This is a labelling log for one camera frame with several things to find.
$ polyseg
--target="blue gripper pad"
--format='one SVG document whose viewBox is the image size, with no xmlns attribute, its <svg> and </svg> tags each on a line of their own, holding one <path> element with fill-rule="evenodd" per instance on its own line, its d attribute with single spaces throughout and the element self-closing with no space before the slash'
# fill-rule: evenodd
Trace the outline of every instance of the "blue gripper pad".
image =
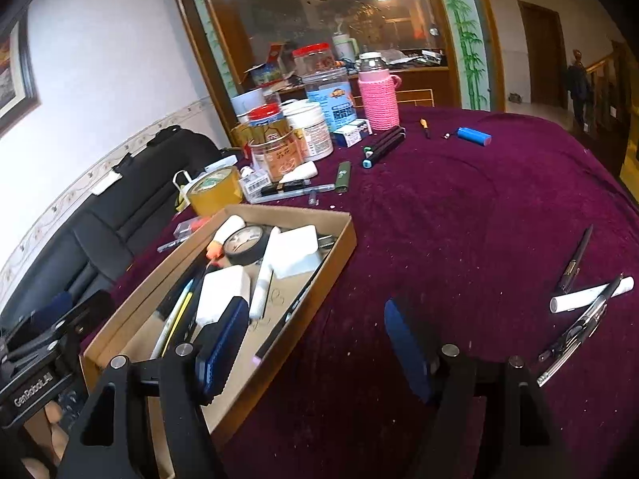
<svg viewBox="0 0 639 479">
<path fill-rule="evenodd" d="M 416 333 L 411 331 L 396 299 L 389 299 L 384 305 L 384 325 L 411 391 L 424 403 L 428 402 L 433 395 L 433 366 L 426 360 L 423 344 L 417 340 Z"/>
<path fill-rule="evenodd" d="M 197 336 L 202 347 L 196 358 L 196 376 L 204 404 L 224 390 L 249 322 L 247 301 L 234 297 L 220 320 L 204 326 Z"/>
</svg>

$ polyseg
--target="fountain pen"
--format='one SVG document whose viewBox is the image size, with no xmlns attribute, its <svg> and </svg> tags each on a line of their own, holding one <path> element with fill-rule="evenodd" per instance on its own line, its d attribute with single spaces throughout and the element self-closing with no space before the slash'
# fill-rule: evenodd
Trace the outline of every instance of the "fountain pen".
<svg viewBox="0 0 639 479">
<path fill-rule="evenodd" d="M 575 250 L 571 260 L 568 262 L 568 266 L 566 266 L 564 273 L 559 279 L 559 283 L 557 284 L 557 291 L 561 294 L 567 294 L 570 291 L 570 288 L 573 285 L 573 280 L 579 273 L 579 263 L 581 262 L 583 253 L 586 251 L 586 247 L 588 246 L 588 242 L 590 241 L 592 229 L 593 225 L 590 225 L 590 227 L 588 227 L 584 232 L 583 236 L 581 237 L 581 241 L 577 246 L 577 250 Z"/>
<path fill-rule="evenodd" d="M 552 365 L 537 378 L 537 384 L 541 387 L 566 363 L 573 355 L 576 349 L 583 344 L 586 339 L 590 338 L 595 330 L 599 327 L 602 317 L 608 309 L 608 300 L 612 297 L 623 274 L 617 276 L 604 291 L 592 302 L 590 307 L 568 328 L 558 341 L 555 342 L 549 350 L 539 355 L 539 361 L 544 361 L 551 355 L 557 357 Z"/>
</svg>

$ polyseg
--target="wooden railing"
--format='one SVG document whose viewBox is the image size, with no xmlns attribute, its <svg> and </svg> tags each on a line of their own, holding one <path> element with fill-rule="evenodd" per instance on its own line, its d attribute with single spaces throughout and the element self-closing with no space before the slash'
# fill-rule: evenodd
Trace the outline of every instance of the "wooden railing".
<svg viewBox="0 0 639 479">
<path fill-rule="evenodd" d="M 621 61 L 619 51 L 614 51 L 586 67 L 593 98 L 586 106 L 585 119 L 593 136 L 602 128 L 617 129 L 627 114 Z"/>
</svg>

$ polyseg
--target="pink knitted cover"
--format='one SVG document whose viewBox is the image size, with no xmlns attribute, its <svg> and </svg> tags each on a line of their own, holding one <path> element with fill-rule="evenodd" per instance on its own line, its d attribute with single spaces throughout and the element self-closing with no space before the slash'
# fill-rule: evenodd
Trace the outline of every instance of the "pink knitted cover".
<svg viewBox="0 0 639 479">
<path fill-rule="evenodd" d="M 372 129 L 384 130 L 399 125 L 399 110 L 395 89 L 401 79 L 391 75 L 380 81 L 359 80 L 363 109 Z"/>
</svg>

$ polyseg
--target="red lid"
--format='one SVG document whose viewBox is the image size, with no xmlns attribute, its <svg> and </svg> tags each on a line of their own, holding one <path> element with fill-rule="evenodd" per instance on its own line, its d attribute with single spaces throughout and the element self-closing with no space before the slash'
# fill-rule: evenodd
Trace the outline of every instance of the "red lid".
<svg viewBox="0 0 639 479">
<path fill-rule="evenodd" d="M 330 45 L 328 43 L 316 43 L 314 45 L 303 46 L 302 48 L 293 50 L 293 57 L 302 57 L 303 55 L 317 54 L 322 50 L 330 50 Z"/>
<path fill-rule="evenodd" d="M 266 119 L 267 117 L 272 117 L 273 115 L 277 115 L 280 112 L 279 104 L 270 103 L 268 105 L 260 106 L 259 108 L 254 108 L 250 110 L 248 113 L 248 119 L 250 121 L 258 121 L 260 119 Z"/>
</svg>

